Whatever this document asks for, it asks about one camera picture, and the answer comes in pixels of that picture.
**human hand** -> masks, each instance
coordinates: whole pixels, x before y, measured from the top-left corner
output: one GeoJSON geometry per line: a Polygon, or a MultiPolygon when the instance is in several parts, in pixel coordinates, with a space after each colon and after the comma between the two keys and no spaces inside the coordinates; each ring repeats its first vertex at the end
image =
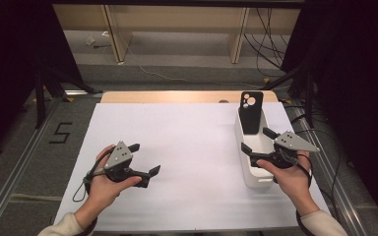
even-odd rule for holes
{"type": "MultiPolygon", "coordinates": [[[[309,152],[299,150],[297,156],[299,164],[309,171],[311,166],[307,159],[309,152]]],[[[271,162],[263,159],[258,160],[257,164],[275,176],[282,191],[292,200],[300,215],[319,210],[309,192],[308,176],[298,166],[293,165],[287,169],[279,169],[271,162]]]]}
{"type": "MultiPolygon", "coordinates": [[[[108,146],[104,148],[97,155],[96,160],[113,147],[114,146],[108,146]]],[[[103,167],[108,159],[109,154],[103,158],[96,169],[103,167]]],[[[91,190],[87,200],[75,212],[75,217],[79,225],[83,229],[86,229],[105,208],[109,207],[115,201],[116,197],[118,197],[123,190],[138,184],[141,180],[141,177],[133,176],[122,182],[115,183],[110,181],[106,175],[95,176],[92,180],[91,190]]]]}

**white sleeve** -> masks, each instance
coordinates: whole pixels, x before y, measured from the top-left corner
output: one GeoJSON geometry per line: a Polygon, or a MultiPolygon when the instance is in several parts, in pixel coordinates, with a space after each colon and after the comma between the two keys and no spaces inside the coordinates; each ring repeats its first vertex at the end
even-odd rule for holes
{"type": "Polygon", "coordinates": [[[38,236],[67,236],[82,233],[84,230],[79,226],[74,213],[66,213],[58,224],[44,228],[38,236]]]}
{"type": "Polygon", "coordinates": [[[342,226],[323,210],[318,210],[300,217],[303,225],[314,235],[344,236],[342,226]]]}

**person's left hand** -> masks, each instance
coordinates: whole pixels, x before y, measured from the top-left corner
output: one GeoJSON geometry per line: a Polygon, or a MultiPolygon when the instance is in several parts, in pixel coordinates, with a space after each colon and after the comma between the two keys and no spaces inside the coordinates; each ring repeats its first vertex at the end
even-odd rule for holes
{"type": "MultiPolygon", "coordinates": [[[[104,148],[97,155],[96,160],[113,147],[114,146],[108,146],[104,148]]],[[[109,154],[103,158],[96,169],[103,167],[108,159],[109,154]]],[[[92,180],[91,190],[87,200],[75,212],[75,217],[79,225],[83,229],[88,228],[92,221],[94,221],[105,208],[109,207],[123,190],[138,184],[141,180],[141,177],[133,176],[122,182],[115,183],[110,181],[106,175],[95,176],[92,180]]]]}

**aluminum rail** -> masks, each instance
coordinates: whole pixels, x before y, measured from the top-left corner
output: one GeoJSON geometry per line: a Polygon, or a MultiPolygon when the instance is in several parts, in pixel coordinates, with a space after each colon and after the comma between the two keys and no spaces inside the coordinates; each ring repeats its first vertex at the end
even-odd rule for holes
{"type": "Polygon", "coordinates": [[[0,217],[3,211],[5,210],[6,205],[10,201],[12,194],[17,188],[21,178],[23,177],[24,172],[29,166],[30,160],[32,159],[32,155],[35,152],[36,148],[38,147],[39,142],[48,127],[48,121],[50,120],[57,106],[60,104],[61,100],[62,100],[61,98],[53,98],[51,100],[48,110],[47,110],[48,111],[47,117],[42,122],[39,129],[35,129],[35,131],[33,132],[29,140],[29,143],[24,149],[13,171],[9,175],[4,187],[1,189],[0,191],[0,217]]]}

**white paper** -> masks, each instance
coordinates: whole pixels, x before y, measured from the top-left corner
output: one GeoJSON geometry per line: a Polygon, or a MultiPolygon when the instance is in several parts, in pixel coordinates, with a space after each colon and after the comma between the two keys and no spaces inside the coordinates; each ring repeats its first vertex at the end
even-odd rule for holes
{"type": "MultiPolygon", "coordinates": [[[[149,188],[130,188],[98,218],[96,231],[184,232],[297,226],[295,208],[277,184],[250,189],[234,133],[236,103],[98,104],[55,222],[82,203],[73,195],[96,155],[122,140],[140,144],[131,168],[161,165],[149,188]]],[[[269,127],[291,130],[284,108],[263,104],[269,127]]],[[[311,194],[328,211],[313,181],[311,194]]]]}

